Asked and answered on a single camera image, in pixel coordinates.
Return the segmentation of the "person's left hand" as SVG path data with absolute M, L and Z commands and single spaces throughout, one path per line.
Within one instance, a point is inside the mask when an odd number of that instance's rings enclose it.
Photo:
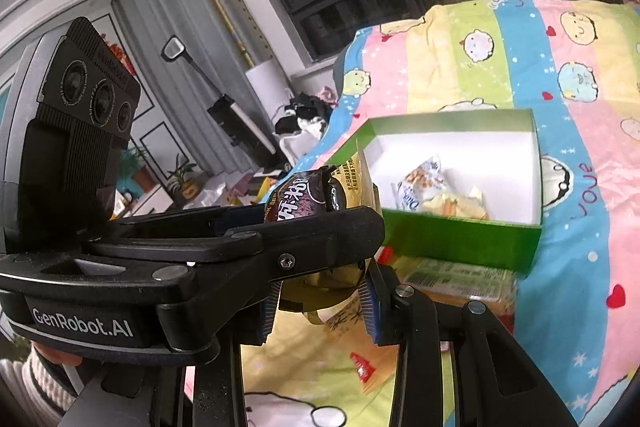
M 53 364 L 66 365 L 71 367 L 77 367 L 81 365 L 82 358 L 79 355 L 73 355 L 73 353 L 66 353 L 42 345 L 41 343 L 32 342 L 32 347 Z

